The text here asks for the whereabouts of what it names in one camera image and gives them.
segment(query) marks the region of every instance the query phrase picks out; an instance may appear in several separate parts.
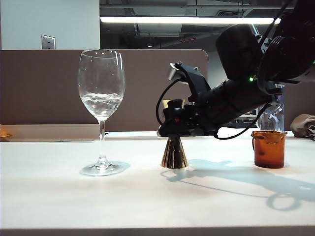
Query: gray partition panel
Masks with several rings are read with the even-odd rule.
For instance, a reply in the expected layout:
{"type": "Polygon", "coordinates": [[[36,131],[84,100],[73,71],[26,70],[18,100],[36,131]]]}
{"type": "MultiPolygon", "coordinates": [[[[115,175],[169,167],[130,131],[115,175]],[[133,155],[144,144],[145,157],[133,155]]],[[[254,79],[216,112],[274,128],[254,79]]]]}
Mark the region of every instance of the gray partition panel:
{"type": "Polygon", "coordinates": [[[286,85],[284,94],[284,128],[290,130],[293,119],[300,114],[315,116],[315,83],[286,85]]]}
{"type": "MultiPolygon", "coordinates": [[[[97,123],[77,92],[78,62],[82,50],[0,51],[0,124],[97,123]]],[[[109,118],[107,130],[156,130],[155,105],[170,84],[170,62],[198,66],[207,76],[203,50],[118,50],[126,73],[126,93],[109,118]]],[[[186,98],[188,86],[178,84],[165,99],[186,98]]]]}

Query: orange object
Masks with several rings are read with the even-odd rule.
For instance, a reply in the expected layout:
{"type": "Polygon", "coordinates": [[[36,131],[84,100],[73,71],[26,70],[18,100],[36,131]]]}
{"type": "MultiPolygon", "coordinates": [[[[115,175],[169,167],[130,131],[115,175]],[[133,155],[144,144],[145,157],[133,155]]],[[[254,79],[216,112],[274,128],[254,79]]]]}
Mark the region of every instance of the orange object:
{"type": "Polygon", "coordinates": [[[6,132],[4,129],[0,128],[0,138],[11,136],[8,132],[6,132]]]}
{"type": "Polygon", "coordinates": [[[255,165],[265,168],[282,168],[286,134],[286,132],[269,130],[252,132],[255,165]]]}

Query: fluorescent light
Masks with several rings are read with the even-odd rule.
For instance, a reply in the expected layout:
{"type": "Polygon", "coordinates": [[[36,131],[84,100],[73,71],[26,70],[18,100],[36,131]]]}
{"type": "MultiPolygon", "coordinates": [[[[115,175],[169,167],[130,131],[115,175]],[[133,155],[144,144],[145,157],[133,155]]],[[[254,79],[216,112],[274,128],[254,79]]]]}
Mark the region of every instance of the fluorescent light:
{"type": "Polygon", "coordinates": [[[227,18],[227,17],[143,17],[143,16],[101,16],[103,23],[143,23],[143,24],[270,24],[273,18],[227,18]]]}

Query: wall plate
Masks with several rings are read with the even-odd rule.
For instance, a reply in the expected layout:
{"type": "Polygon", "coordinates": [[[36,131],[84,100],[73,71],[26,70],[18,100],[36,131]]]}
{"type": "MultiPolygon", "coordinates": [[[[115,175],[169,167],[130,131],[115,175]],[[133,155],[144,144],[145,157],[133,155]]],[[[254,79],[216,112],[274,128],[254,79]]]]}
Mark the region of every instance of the wall plate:
{"type": "Polygon", "coordinates": [[[41,36],[41,48],[42,49],[56,49],[55,37],[42,35],[41,36]]]}

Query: white table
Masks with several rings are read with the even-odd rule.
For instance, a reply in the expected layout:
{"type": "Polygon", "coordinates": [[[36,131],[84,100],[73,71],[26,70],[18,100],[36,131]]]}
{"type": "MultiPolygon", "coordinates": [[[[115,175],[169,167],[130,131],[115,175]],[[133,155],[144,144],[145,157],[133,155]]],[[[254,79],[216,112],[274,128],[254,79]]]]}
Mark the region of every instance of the white table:
{"type": "Polygon", "coordinates": [[[166,139],[137,136],[106,141],[130,164],[106,177],[78,173],[97,141],[2,142],[1,235],[315,235],[314,141],[287,137],[285,167],[264,169],[250,132],[182,138],[189,167],[169,170],[166,139]]]}

